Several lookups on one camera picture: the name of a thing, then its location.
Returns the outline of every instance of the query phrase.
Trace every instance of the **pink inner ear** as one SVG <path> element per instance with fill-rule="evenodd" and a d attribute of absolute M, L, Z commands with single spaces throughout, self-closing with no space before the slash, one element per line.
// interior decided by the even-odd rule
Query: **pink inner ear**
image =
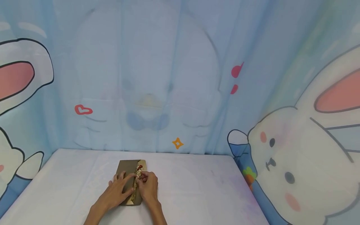
<path fill-rule="evenodd" d="M 360 69 L 321 93 L 314 106 L 316 111 L 323 113 L 360 108 Z"/>
<path fill-rule="evenodd" d="M 34 68 L 29 62 L 15 62 L 0 67 L 0 101 L 24 90 L 34 75 Z"/>

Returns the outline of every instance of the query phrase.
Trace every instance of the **red heart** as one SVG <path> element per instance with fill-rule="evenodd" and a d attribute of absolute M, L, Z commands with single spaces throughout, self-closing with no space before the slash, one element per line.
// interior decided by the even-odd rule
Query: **red heart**
<path fill-rule="evenodd" d="M 243 68 L 244 63 L 242 63 L 240 66 L 234 66 L 231 70 L 231 75 L 233 78 L 237 78 L 239 76 L 239 73 L 241 71 L 241 68 Z"/>
<path fill-rule="evenodd" d="M 75 106 L 75 112 L 78 115 L 88 115 L 88 114 L 92 114 L 93 110 L 90 109 L 90 108 L 86 108 L 83 105 L 76 105 Z"/>
<path fill-rule="evenodd" d="M 235 92 L 238 90 L 239 86 L 237 84 L 234 84 L 233 89 L 231 90 L 230 94 L 235 94 Z"/>

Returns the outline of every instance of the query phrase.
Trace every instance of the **orange star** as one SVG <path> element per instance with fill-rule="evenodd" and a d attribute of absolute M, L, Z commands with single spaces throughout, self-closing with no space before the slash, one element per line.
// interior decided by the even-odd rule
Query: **orange star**
<path fill-rule="evenodd" d="M 177 139 L 176 139 L 175 141 L 173 141 L 172 143 L 175 145 L 176 149 L 179 149 L 181 146 L 184 145 L 184 144 L 180 141 L 179 138 L 177 138 Z"/>

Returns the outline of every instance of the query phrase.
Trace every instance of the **forearm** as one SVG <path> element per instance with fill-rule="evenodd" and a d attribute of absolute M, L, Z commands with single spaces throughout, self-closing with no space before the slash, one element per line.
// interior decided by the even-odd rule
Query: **forearm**
<path fill-rule="evenodd" d="M 159 201 L 148 204 L 153 225 L 167 225 L 164 214 L 162 212 L 161 203 Z"/>
<path fill-rule="evenodd" d="M 100 220 L 105 215 L 106 210 L 101 205 L 95 203 L 91 208 L 90 212 L 85 220 L 84 225 L 98 225 Z"/>

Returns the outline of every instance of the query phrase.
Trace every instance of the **bunny ear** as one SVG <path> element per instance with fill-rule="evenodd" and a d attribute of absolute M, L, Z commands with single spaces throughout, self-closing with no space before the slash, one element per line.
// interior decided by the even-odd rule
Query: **bunny ear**
<path fill-rule="evenodd" d="M 324 128 L 360 125 L 360 45 L 328 63 L 296 103 Z"/>
<path fill-rule="evenodd" d="M 30 39 L 0 43 L 0 115 L 52 83 L 53 66 L 46 48 Z"/>

